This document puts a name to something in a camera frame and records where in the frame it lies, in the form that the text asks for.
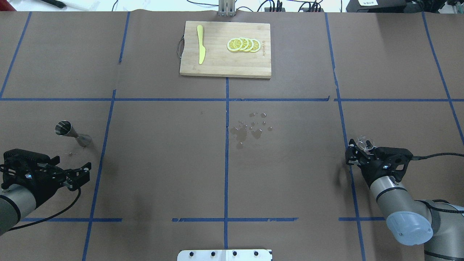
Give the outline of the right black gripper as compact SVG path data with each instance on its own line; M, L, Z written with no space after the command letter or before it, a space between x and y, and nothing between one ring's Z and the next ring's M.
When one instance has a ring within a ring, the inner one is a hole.
M370 188L382 177L393 177L395 182L401 182L413 154L403 148L376 147L374 145L357 145L350 139L345 151L347 165L358 165L361 174Z

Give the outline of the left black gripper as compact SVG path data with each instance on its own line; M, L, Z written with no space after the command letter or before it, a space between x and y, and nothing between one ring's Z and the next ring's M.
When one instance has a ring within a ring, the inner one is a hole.
M25 160L6 160L1 165L3 178L1 188L6 190L12 185L20 185L32 193L36 207L39 207L61 187L66 187L69 191L80 189L90 181L91 169L91 162L77 169L63 170L47 163L38 165L36 162Z

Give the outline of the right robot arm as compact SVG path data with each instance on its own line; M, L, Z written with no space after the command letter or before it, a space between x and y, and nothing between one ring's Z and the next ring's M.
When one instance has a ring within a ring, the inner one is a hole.
M376 199L387 227L403 245L423 245L426 261L464 259L463 207L447 200L414 200L402 184L409 162L428 159L408 149L348 142L347 165L356 165Z

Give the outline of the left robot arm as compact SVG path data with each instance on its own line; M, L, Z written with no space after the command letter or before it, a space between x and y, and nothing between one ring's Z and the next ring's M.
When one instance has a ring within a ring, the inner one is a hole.
M49 163L30 167L26 162L1 165L1 235L56 218L73 207L82 194L82 186L90 181L91 162L76 169L63 170ZM75 199L63 210L47 218L17 226L30 213L51 199L60 188L77 191Z

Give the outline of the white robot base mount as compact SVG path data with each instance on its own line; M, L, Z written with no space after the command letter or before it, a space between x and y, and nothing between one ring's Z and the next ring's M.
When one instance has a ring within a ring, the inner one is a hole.
M272 261L272 250L268 249L209 249L182 250L178 261Z

